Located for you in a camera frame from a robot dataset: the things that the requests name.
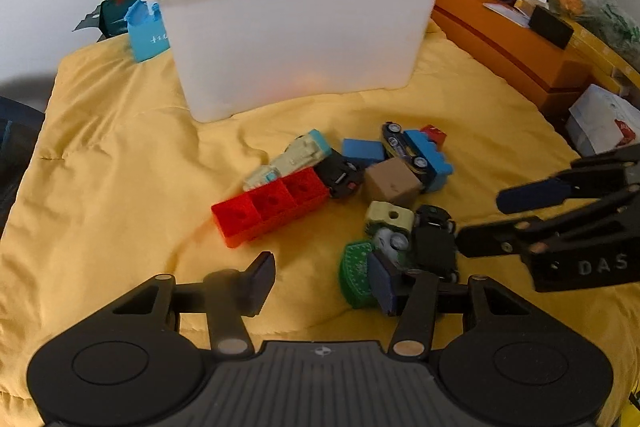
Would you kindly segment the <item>white paper bag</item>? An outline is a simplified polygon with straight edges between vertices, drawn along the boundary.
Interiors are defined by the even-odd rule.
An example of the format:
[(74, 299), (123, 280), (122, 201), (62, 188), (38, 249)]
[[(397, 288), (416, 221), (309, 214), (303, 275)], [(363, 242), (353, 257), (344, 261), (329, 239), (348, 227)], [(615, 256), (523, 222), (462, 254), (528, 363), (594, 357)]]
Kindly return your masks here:
[(639, 143), (639, 109), (592, 84), (570, 106), (566, 131), (582, 156)]

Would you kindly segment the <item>red transparent long brick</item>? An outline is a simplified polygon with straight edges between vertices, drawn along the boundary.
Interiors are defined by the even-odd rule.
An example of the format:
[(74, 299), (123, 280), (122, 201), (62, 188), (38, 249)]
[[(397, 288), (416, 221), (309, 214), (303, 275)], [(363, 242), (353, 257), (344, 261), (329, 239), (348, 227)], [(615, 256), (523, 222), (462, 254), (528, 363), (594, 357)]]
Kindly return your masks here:
[(329, 198), (309, 167), (217, 202), (210, 211), (226, 246), (236, 248), (308, 215)]

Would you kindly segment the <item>green arch block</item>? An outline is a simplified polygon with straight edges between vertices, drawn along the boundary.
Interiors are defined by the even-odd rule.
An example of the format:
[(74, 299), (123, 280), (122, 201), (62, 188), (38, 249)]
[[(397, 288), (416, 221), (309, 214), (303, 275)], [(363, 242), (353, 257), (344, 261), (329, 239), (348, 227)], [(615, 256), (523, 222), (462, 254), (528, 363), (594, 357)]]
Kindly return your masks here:
[(347, 244), (341, 257), (338, 283), (345, 300), (354, 309), (376, 305), (368, 279), (368, 256), (372, 251), (371, 242), (359, 241)]

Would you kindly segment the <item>dark green toy car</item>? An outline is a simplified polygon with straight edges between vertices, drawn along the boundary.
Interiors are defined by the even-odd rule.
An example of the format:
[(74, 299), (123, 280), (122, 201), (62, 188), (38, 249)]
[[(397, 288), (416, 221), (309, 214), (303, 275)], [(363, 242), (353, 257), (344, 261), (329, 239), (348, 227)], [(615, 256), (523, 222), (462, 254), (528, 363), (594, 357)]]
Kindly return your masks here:
[(373, 235), (373, 245), (375, 250), (383, 254), (396, 268), (408, 267), (410, 243), (405, 234), (389, 228), (380, 228)]

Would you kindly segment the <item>light blue brick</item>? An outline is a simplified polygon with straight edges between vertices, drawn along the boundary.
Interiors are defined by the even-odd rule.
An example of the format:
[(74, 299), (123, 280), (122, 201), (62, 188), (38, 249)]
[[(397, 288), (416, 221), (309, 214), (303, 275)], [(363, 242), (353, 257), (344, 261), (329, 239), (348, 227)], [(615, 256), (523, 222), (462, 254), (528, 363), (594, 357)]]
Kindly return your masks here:
[(409, 145), (427, 162), (428, 176), (424, 183), (427, 192), (436, 192), (443, 188), (448, 178), (454, 173), (443, 153), (437, 150), (434, 142), (419, 130), (406, 130), (404, 135)]

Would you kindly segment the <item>orange long box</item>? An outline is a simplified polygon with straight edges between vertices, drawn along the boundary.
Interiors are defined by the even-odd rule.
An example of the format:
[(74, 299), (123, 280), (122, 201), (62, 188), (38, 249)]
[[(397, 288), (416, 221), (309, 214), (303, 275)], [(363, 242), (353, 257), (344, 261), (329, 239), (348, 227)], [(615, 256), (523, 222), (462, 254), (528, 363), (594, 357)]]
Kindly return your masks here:
[(544, 116), (564, 113), (591, 83), (591, 66), (488, 9), (496, 0), (436, 0), (435, 24), (477, 62), (502, 77)]

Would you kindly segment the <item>cream green toy car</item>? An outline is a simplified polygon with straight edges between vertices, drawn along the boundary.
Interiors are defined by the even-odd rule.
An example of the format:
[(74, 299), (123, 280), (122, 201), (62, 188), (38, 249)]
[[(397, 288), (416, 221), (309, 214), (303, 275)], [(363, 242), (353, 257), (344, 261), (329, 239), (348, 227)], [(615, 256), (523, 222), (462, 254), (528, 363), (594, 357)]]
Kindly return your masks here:
[(410, 237), (414, 219), (416, 215), (408, 208), (393, 205), (391, 202), (374, 200), (364, 217), (364, 233), (367, 236), (375, 236), (380, 228), (388, 228)]

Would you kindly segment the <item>small red brick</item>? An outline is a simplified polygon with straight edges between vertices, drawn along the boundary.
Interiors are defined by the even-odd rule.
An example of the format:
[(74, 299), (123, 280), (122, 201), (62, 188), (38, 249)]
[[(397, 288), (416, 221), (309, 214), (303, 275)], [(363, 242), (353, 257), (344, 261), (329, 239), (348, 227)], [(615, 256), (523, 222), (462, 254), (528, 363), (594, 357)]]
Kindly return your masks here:
[(442, 150), (447, 139), (447, 135), (445, 132), (433, 126), (432, 124), (428, 124), (427, 126), (421, 128), (420, 131), (427, 137), (428, 141), (435, 144), (437, 150)]

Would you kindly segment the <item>tan wooden cube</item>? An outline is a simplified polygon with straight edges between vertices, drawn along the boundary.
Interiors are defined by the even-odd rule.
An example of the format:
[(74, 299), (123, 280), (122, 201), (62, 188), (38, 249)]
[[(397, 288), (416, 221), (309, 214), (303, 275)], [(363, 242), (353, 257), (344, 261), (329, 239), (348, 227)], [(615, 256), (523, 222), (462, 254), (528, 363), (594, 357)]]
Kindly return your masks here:
[(364, 170), (363, 195), (367, 202), (390, 202), (411, 208), (418, 199), (422, 183), (399, 158), (386, 159)]

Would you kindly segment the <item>black yellow toy car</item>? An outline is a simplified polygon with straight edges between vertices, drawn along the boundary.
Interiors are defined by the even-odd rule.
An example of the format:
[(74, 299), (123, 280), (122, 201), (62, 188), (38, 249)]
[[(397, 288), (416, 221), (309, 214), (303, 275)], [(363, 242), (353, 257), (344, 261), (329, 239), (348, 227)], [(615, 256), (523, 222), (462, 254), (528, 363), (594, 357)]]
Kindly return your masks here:
[(415, 150), (397, 122), (386, 121), (381, 128), (381, 143), (387, 158), (399, 158), (422, 183), (425, 192), (435, 180), (435, 170), (421, 152)]

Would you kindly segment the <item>yellow cloth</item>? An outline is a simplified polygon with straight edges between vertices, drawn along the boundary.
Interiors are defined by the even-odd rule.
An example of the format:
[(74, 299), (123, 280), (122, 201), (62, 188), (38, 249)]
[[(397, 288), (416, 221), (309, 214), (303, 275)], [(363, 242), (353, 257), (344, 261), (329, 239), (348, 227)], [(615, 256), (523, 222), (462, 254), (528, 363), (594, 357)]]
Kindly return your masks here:
[(158, 273), (198, 282), (262, 251), (276, 256), (277, 280), (247, 323), (255, 341), (387, 343), (394, 319), (352, 309), (337, 282), (344, 246), (362, 235), (361, 197), (235, 249), (210, 208), (296, 136), (374, 140), (389, 120), (445, 132), (454, 174), (425, 202), (458, 225), (496, 220), (500, 190), (575, 158), (533, 103), (436, 26), (406, 87), (296, 98), (208, 124), (186, 108), (170, 52), (136, 63), (117, 37), (66, 56), (1, 237), (2, 424), (40, 424), (26, 369), (53, 336)]

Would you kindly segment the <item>black red toy car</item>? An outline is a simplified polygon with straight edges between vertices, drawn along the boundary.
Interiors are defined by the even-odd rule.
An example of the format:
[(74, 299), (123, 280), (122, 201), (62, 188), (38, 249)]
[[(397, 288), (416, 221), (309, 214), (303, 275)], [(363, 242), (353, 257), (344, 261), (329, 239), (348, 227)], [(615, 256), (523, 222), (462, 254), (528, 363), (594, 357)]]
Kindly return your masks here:
[(331, 150), (331, 153), (312, 169), (333, 199), (355, 195), (363, 184), (363, 170), (337, 150)]

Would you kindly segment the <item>white plastic bin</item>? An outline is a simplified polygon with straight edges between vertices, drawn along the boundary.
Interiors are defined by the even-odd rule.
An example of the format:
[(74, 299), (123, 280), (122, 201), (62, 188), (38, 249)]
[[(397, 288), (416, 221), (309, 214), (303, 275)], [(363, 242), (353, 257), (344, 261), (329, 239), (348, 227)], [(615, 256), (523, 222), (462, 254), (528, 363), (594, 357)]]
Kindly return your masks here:
[(302, 96), (404, 87), (435, 0), (144, 0), (186, 106), (215, 121)]

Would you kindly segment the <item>light blue small box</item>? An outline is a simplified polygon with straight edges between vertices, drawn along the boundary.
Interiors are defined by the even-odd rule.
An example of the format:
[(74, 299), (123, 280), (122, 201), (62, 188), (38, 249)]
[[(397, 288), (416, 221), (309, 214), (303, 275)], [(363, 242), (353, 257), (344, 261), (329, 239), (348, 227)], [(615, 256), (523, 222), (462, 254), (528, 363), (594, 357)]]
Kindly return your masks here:
[(128, 9), (127, 25), (132, 55), (137, 63), (149, 60), (169, 49), (167, 32), (157, 3), (137, 0)]

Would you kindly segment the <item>dark green box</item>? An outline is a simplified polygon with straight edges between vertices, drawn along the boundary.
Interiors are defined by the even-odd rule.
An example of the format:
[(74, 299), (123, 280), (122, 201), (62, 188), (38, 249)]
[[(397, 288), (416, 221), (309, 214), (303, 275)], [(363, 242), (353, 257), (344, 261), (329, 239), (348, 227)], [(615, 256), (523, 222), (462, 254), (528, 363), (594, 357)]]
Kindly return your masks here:
[(136, 1), (138, 0), (103, 0), (77, 24), (74, 31), (98, 28), (101, 40), (126, 34), (125, 15)]

